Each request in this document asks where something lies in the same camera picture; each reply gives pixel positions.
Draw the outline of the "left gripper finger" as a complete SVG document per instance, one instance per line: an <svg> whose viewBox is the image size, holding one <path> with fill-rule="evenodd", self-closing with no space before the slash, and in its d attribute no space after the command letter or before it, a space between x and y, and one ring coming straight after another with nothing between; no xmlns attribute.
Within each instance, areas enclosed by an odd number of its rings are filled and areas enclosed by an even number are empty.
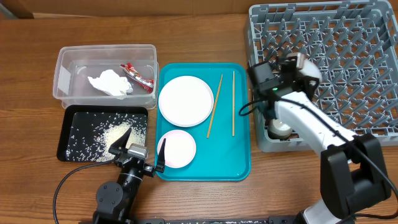
<svg viewBox="0 0 398 224"><path fill-rule="evenodd" d="M132 128L129 128L118 140L116 140L109 147L109 153L111 154L122 154L127 153L128 148L126 147L129 140Z"/></svg>
<svg viewBox="0 0 398 224"><path fill-rule="evenodd" d="M158 152L157 163L155 167L155 170L160 173L163 173L165 170L165 143L166 143L166 138L164 138L162 141L160 151Z"/></svg>

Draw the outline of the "grey bowl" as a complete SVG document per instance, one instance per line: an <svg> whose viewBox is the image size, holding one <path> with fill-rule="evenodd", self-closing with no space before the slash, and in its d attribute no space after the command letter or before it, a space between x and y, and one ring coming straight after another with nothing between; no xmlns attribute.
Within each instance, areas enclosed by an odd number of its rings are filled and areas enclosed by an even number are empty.
<svg viewBox="0 0 398 224"><path fill-rule="evenodd" d="M303 67L299 72L302 75L319 79L320 83L323 81L322 73L319 68L307 59L304 60Z"/></svg>

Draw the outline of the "pink bowl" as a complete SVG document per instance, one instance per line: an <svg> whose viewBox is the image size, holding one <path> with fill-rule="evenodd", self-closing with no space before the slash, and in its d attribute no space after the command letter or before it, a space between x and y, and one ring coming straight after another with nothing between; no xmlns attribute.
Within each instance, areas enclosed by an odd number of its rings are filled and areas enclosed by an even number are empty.
<svg viewBox="0 0 398 224"><path fill-rule="evenodd" d="M170 168L182 168L193 160L197 146L194 138L186 131L175 129L165 133L159 140L157 152L165 142L165 165Z"/></svg>

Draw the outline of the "white cup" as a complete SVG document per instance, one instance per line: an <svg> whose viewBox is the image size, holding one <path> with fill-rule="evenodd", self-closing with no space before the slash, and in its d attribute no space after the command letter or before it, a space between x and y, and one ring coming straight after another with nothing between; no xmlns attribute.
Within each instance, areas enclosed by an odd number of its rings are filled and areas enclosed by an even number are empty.
<svg viewBox="0 0 398 224"><path fill-rule="evenodd" d="M286 140L292 134L293 129L281 122L279 119L272 119L268 124L268 135L272 139Z"/></svg>

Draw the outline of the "wooden chopstick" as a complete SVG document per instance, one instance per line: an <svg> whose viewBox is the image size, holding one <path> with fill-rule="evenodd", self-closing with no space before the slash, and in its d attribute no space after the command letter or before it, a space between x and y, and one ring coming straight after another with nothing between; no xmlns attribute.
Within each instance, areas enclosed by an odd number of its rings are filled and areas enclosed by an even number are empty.
<svg viewBox="0 0 398 224"><path fill-rule="evenodd" d="M235 136L235 71L233 71L232 81L232 136Z"/></svg>
<svg viewBox="0 0 398 224"><path fill-rule="evenodd" d="M212 125L213 125L213 120L214 120L214 117L215 117L215 111L216 111L218 98L219 98L220 91L221 91L222 82L223 82L223 74L221 74L219 85L218 85L218 89L217 89L217 92L216 92L216 97L215 97L215 101L214 101L214 105L213 105L211 119L210 119L210 123L209 123L209 127L208 127L208 132L207 132L207 135L206 135L207 139L210 138L210 133L211 133Z"/></svg>

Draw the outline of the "white napkin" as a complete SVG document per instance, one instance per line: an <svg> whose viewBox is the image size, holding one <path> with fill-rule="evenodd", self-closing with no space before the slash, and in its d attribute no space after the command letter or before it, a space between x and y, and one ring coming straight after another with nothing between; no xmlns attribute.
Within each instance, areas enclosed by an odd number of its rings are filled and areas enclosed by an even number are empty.
<svg viewBox="0 0 398 224"><path fill-rule="evenodd" d="M110 96L125 96L133 92L132 84L126 77L120 77L114 70L105 70L99 77L88 77L90 84Z"/></svg>

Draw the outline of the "red sauce packet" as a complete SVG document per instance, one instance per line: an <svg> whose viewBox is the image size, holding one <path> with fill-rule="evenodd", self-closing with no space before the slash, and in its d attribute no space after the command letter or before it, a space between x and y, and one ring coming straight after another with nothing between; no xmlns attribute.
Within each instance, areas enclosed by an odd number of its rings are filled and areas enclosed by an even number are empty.
<svg viewBox="0 0 398 224"><path fill-rule="evenodd" d="M128 77L137 82L146 92L152 93L154 89L154 80L142 77L131 63L120 64L120 67Z"/></svg>

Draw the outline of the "large white plate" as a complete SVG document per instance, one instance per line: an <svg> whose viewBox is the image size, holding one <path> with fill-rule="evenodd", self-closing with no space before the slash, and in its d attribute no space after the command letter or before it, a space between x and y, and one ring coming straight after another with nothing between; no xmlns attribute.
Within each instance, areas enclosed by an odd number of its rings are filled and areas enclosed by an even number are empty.
<svg viewBox="0 0 398 224"><path fill-rule="evenodd" d="M189 128L204 122L213 111L215 99L209 85L193 76L167 82L159 95L161 115L171 124Z"/></svg>

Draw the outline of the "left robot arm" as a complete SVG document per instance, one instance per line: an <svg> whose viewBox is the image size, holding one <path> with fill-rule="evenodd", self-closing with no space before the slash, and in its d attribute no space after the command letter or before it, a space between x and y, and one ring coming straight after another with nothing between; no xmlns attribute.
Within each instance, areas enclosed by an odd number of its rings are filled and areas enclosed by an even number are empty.
<svg viewBox="0 0 398 224"><path fill-rule="evenodd" d="M131 131L129 128L109 147L109 153L114 155L113 162L121 168L121 172L117 181L106 182L98 188L93 223L133 223L130 211L143 178L164 172L166 141L162 141L157 163L148 164L146 147L137 144L127 146Z"/></svg>

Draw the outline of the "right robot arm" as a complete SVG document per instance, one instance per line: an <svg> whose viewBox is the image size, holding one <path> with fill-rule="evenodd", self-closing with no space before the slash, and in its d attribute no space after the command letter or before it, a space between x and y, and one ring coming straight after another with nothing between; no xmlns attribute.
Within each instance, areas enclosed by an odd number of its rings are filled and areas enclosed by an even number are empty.
<svg viewBox="0 0 398 224"><path fill-rule="evenodd" d="M358 136L335 122L311 101L322 80L309 60L279 62L279 76L267 62L247 73L253 87L251 105L266 119L291 127L320 158L321 199L300 212L295 223L354 223L362 210L397 195L388 178L379 140Z"/></svg>

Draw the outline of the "black rectangular tray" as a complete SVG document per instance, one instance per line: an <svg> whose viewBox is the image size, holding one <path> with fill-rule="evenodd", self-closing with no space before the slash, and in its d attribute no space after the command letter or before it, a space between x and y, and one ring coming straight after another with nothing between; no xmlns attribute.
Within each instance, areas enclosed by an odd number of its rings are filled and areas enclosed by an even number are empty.
<svg viewBox="0 0 398 224"><path fill-rule="evenodd" d="M69 133L70 125L72 124L72 117L76 112L105 112L105 113L132 113L132 114L146 114L148 121L148 111L143 107L135 106L93 106L93 105L71 105L65 110L65 115L62 124L60 139L58 142L57 159L63 160L61 153L64 147L66 135Z"/></svg>

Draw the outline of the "teal serving tray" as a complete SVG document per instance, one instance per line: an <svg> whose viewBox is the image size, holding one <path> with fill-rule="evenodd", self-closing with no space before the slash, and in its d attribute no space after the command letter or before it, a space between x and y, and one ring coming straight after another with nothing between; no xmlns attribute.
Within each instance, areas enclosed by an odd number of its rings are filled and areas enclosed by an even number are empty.
<svg viewBox="0 0 398 224"><path fill-rule="evenodd" d="M235 136L232 136L232 81L235 71ZM168 181L241 181L251 171L251 137L248 116L239 110L248 102L246 72L237 63L170 63L159 76L159 95L164 85L174 78L193 76L206 82L214 99L221 74L223 82L210 133L206 135L211 119L189 128L169 123L160 113L159 96L156 126L156 149L160 138L167 132L179 129L188 132L195 140L197 151L189 165L182 168L165 166L159 177Z"/></svg>

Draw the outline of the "grey dish rack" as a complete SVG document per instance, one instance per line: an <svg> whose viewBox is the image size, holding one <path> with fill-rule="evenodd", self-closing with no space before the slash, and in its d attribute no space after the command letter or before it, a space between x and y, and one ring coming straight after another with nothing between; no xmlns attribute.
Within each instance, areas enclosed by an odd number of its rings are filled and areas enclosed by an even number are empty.
<svg viewBox="0 0 398 224"><path fill-rule="evenodd" d="M314 103L358 134L397 145L397 21L388 1L255 4L248 65L303 53L322 73Z"/></svg>

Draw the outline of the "clear plastic bin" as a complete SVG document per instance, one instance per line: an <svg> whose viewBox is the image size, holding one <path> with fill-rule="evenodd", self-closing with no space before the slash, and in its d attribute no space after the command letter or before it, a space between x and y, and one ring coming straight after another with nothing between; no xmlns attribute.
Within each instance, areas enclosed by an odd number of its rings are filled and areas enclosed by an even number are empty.
<svg viewBox="0 0 398 224"><path fill-rule="evenodd" d="M121 68L131 63L140 76L154 81L148 92L128 77ZM125 77L132 85L126 96L111 96L95 87L89 78L98 78L106 70ZM53 97L70 105L141 106L152 110L157 105L159 64L152 44L81 45L59 51L53 78Z"/></svg>

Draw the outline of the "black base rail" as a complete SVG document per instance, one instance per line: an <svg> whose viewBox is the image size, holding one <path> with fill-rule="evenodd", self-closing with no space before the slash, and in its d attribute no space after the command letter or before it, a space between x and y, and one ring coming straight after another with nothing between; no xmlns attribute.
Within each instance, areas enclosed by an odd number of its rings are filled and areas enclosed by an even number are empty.
<svg viewBox="0 0 398 224"><path fill-rule="evenodd" d="M229 220L164 220L162 218L135 219L126 221L100 220L95 222L79 222L79 224L90 223L122 223L122 224L293 224L295 216L271 216L267 218L245 218Z"/></svg>

